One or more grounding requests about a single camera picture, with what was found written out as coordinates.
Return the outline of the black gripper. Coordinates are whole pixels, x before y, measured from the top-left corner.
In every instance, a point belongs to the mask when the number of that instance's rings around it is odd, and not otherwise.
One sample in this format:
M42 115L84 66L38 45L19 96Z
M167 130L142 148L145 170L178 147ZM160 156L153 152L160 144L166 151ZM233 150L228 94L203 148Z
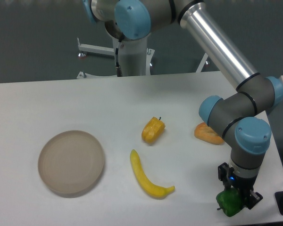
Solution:
M249 210L256 206L263 196L253 191L253 186L257 179L257 176L242 177L239 176L233 168L229 168L226 162L222 163L217 168L218 179L223 183L225 189L230 189L233 186L236 189L242 191L243 206Z

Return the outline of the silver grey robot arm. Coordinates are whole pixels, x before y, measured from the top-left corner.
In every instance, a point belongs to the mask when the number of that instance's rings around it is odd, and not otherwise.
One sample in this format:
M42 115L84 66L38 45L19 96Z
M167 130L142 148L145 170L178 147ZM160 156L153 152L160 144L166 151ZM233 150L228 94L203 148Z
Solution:
M102 21L116 39L114 58L117 76L145 75L146 50L138 49L155 30L177 22L188 30L217 68L235 88L236 94L205 99L199 115L230 147L228 163L218 167L224 191L217 196L239 210L253 208L262 195L253 190L260 166L269 148L271 129L257 114L283 100L283 84L262 76L217 26L201 0L85 0L88 19Z

